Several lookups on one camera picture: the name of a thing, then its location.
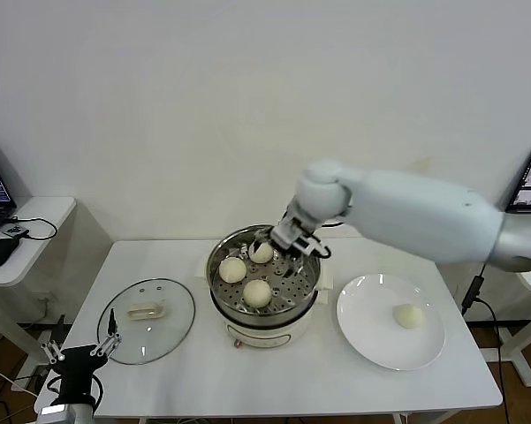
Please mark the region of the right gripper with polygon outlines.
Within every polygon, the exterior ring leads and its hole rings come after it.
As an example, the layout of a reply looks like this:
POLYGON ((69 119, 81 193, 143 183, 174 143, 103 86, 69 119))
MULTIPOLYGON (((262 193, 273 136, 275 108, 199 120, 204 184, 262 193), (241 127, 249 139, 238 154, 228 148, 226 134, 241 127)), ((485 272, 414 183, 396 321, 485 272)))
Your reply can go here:
POLYGON ((320 226, 318 219, 306 212, 297 201, 291 201, 272 229, 260 229, 254 233, 249 253, 255 254, 261 246, 271 247, 272 240, 280 250, 287 252, 284 254, 286 270, 283 278, 298 275, 306 256, 321 252, 321 241, 315 235, 320 226))

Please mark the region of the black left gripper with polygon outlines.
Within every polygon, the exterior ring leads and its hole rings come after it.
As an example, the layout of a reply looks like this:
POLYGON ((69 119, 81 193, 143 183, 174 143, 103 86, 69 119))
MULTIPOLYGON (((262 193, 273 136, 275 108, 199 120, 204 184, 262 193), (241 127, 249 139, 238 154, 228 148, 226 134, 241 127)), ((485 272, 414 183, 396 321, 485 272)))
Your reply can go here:
POLYGON ((95 371, 107 364, 107 355, 111 355, 121 341, 114 309, 110 310, 107 337, 97 346, 88 344, 61 350, 64 342, 64 318, 65 315, 61 314, 49 339, 41 343, 52 371, 57 374, 48 383, 48 389, 53 391, 51 385, 60 381, 57 397, 51 404, 99 405, 103 397, 103 386, 95 376, 95 371))

